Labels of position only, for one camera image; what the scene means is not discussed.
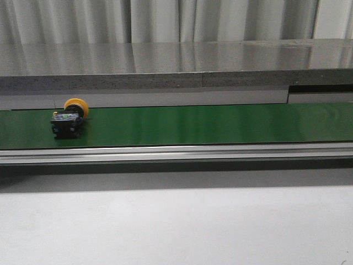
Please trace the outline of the grey cabinet front panel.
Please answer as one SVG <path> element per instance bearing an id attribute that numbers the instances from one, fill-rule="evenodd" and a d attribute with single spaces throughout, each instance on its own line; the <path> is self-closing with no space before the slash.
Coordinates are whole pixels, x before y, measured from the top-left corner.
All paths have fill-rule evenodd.
<path id="1" fill-rule="evenodd" d="M 57 109 L 70 98 L 90 108 L 352 101 L 352 85 L 133 88 L 2 92 L 1 109 Z"/>

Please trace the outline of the white pleated curtain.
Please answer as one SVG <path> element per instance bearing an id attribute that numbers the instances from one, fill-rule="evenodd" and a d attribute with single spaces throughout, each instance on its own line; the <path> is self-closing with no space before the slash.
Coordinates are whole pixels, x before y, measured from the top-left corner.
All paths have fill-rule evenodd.
<path id="1" fill-rule="evenodd" d="M 1 43 L 352 38 L 351 1 L 2 1 Z"/>

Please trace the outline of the aluminium conveyor side rail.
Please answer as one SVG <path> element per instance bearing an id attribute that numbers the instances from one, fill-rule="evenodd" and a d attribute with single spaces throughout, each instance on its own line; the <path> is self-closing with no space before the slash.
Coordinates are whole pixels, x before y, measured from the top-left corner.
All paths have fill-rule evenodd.
<path id="1" fill-rule="evenodd" d="M 1 165 L 351 157 L 352 142 L 2 150 Z"/>

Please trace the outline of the grey stone countertop slab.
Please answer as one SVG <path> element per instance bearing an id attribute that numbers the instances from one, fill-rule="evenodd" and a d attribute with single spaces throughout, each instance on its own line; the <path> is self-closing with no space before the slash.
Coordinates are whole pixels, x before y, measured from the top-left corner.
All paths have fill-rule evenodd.
<path id="1" fill-rule="evenodd" d="M 351 92 L 352 41 L 1 45 L 5 96 L 249 86 Z"/>

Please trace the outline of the green conveyor belt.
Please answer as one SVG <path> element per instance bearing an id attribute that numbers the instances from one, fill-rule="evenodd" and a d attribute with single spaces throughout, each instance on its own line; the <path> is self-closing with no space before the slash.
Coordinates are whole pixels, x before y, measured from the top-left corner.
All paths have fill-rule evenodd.
<path id="1" fill-rule="evenodd" d="M 1 112 L 1 149 L 352 140 L 351 103 L 92 108 L 76 139 L 55 139 L 53 111 Z"/>

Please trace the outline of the yellow push button switch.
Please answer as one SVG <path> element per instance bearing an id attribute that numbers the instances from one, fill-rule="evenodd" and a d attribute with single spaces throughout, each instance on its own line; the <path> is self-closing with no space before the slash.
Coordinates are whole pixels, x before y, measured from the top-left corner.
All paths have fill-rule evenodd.
<path id="1" fill-rule="evenodd" d="M 63 110 L 53 112 L 50 120 L 55 139 L 78 138 L 89 114 L 88 104 L 83 99 L 71 98 L 63 107 Z"/>

